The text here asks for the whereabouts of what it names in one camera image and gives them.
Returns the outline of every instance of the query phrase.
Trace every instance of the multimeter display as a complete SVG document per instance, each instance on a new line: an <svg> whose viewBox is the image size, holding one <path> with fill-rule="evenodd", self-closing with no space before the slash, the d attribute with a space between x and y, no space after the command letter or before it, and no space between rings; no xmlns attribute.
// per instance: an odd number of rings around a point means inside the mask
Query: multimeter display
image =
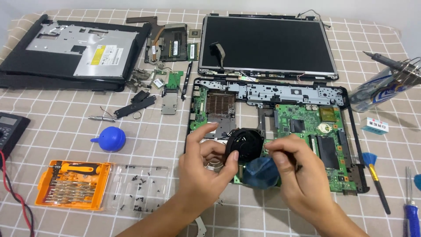
<svg viewBox="0 0 421 237"><path fill-rule="evenodd" d="M14 118L8 118L8 117L0 117L0 124L8 124L8 125L14 125L18 121Z"/></svg>

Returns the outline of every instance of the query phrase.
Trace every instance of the left hand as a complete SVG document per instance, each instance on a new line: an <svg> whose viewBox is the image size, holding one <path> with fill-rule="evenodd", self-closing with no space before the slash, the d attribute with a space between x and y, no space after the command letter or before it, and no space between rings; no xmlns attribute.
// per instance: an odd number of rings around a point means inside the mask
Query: left hand
<svg viewBox="0 0 421 237"><path fill-rule="evenodd" d="M175 196L186 204L187 212L195 215L200 215L214 204L238 172L238 151L228 156L219 173L203 166L205 160L224 158L224 144L212 140L200 143L207 133L217 127L218 123L209 123L190 133L186 139L186 153L179 159L180 187Z"/></svg>

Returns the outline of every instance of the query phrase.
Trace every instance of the red wire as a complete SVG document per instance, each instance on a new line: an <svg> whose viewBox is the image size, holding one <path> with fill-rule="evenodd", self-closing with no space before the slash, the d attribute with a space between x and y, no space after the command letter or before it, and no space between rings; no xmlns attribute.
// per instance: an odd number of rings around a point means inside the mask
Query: red wire
<svg viewBox="0 0 421 237"><path fill-rule="evenodd" d="M2 151L0 151L0 154L1 154L1 158L3 160L3 184L4 184L5 189L9 193L11 193L10 192L10 189L7 187L7 184L6 184L6 158L4 157L4 154L3 154ZM26 208L25 208L24 199L19 194L17 194L17 193L15 193L15 196L16 196L17 199L19 199L19 201L22 204L22 211L23 211L23 215L24 215L25 221L26 221L26 223L28 225L29 230L31 230L31 223L29 222L28 216L26 215Z"/></svg>

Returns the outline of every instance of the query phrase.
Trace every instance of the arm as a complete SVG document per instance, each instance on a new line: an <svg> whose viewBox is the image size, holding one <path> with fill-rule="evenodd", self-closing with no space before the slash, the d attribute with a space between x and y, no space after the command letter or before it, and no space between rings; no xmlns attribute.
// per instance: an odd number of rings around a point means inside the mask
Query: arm
<svg viewBox="0 0 421 237"><path fill-rule="evenodd" d="M116 237L174 237L218 200L238 171L238 151L229 155L219 173L203 166L211 159L224 159L223 144L212 140L200 143L217 127L218 123L205 124L187 136L186 153L179 159L180 187L177 193Z"/></svg>
<svg viewBox="0 0 421 237"><path fill-rule="evenodd" d="M330 196L325 166L306 142L289 135L266 143L281 175L281 197L323 237L368 237ZM296 171L294 162L302 168Z"/></svg>

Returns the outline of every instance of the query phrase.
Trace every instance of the white wall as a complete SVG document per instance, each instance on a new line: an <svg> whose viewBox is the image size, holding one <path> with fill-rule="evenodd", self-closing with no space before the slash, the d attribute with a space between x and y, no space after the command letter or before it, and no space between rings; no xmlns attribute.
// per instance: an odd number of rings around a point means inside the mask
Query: white wall
<svg viewBox="0 0 421 237"><path fill-rule="evenodd" d="M293 13L314 9L322 16L376 21L402 31L402 43L410 57L421 56L420 0L1 0L2 18L16 12L31 13L60 8L182 8Z"/></svg>

